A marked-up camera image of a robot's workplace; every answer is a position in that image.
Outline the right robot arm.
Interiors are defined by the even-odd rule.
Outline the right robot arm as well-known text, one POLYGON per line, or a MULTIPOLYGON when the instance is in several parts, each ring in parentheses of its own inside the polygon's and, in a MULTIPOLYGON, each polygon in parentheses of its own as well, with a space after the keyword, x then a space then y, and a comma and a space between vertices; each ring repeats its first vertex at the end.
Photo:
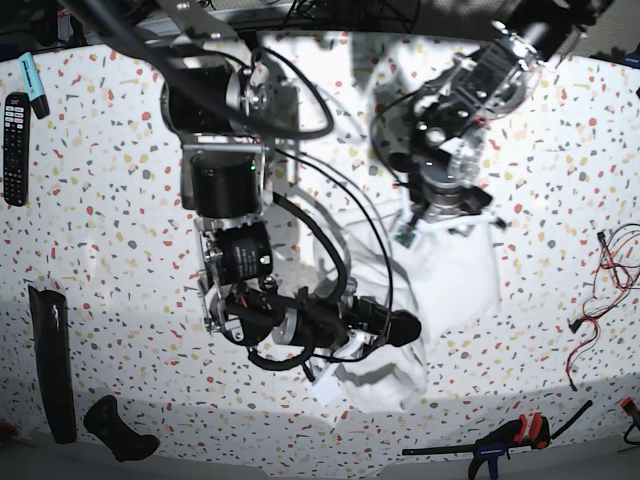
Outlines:
POLYGON ((279 54, 255 47, 242 61, 220 51, 218 44, 237 41, 238 33, 196 1, 69 1, 66 8, 105 43, 163 76, 161 112, 181 142, 181 202, 196 215, 209 331, 244 347, 250 362, 267 371, 306 367, 312 358, 355 363, 420 337, 411 313, 358 297, 325 231, 271 189, 278 141, 333 130, 332 122, 304 131, 276 121, 271 93, 279 54), (279 293, 264 221, 270 205, 306 225, 332 260, 337 276, 327 292, 279 293))

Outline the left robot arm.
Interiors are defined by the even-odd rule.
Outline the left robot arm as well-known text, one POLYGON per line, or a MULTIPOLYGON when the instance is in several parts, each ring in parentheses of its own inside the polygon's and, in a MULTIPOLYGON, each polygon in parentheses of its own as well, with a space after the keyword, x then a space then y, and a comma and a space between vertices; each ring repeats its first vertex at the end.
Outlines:
POLYGON ((486 128, 516 109, 533 92, 534 78, 568 38, 585 36, 610 8, 608 1, 522 1, 503 21, 495 39, 402 97, 409 122, 408 148, 382 158, 409 204, 395 240, 411 246, 419 232, 457 230, 478 223, 506 225, 488 212, 493 198, 476 179, 486 128))

